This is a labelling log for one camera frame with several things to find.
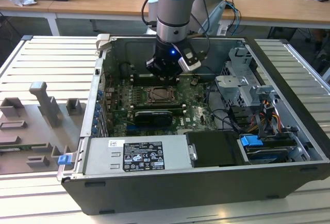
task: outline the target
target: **office floor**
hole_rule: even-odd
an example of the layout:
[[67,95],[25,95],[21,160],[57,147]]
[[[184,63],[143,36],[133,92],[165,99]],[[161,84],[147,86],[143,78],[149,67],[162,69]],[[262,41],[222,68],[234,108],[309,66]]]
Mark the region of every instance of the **office floor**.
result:
[[[46,19],[40,18],[10,18],[11,24],[23,35],[51,36],[51,31]],[[98,32],[92,30],[92,24],[89,20],[58,19],[58,26],[63,36],[96,36]],[[100,33],[140,35],[145,32],[145,26],[140,21],[116,21],[116,20],[98,20],[97,27]],[[239,27],[238,32],[243,30],[244,26]],[[254,38],[266,38],[269,27],[248,26],[238,34],[238,36],[252,36]],[[7,59],[13,48],[19,42],[20,37],[7,23],[0,27],[0,64]],[[313,61],[314,39],[311,43],[305,42],[305,37],[296,32],[290,41],[290,44],[308,61]],[[325,48],[330,51],[330,43]]]

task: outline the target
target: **paper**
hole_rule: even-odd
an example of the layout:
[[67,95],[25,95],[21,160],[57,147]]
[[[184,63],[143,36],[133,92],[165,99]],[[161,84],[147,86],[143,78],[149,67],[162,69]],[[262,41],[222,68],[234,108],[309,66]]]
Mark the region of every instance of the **paper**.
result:
[[22,7],[23,5],[34,5],[37,2],[35,0],[10,0],[15,5]]
[[108,147],[123,147],[125,140],[109,140]]

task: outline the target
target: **blue clip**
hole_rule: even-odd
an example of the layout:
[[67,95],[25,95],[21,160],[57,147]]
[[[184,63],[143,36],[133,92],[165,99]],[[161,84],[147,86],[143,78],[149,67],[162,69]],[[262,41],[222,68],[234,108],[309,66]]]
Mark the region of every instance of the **blue clip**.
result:
[[72,165],[72,155],[61,155],[58,157],[58,165]]
[[261,140],[258,139],[257,135],[244,135],[241,138],[243,146],[263,146]]

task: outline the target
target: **desk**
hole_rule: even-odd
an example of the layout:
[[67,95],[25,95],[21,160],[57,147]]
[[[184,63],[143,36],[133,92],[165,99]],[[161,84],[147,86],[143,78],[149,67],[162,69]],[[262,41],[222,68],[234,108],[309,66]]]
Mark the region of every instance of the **desk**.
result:
[[[60,34],[56,19],[141,20],[144,0],[37,0],[33,6],[19,7],[0,0],[0,11],[7,16],[46,18],[52,34]],[[242,13],[242,25],[330,28],[330,2],[314,0],[234,0]],[[225,10],[223,24],[233,19]]]

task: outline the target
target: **power supply label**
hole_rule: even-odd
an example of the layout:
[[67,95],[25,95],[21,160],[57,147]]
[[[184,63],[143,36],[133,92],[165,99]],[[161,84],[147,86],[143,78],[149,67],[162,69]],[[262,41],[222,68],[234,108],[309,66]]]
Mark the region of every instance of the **power supply label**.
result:
[[129,172],[164,169],[165,161],[161,141],[124,144],[124,171]]

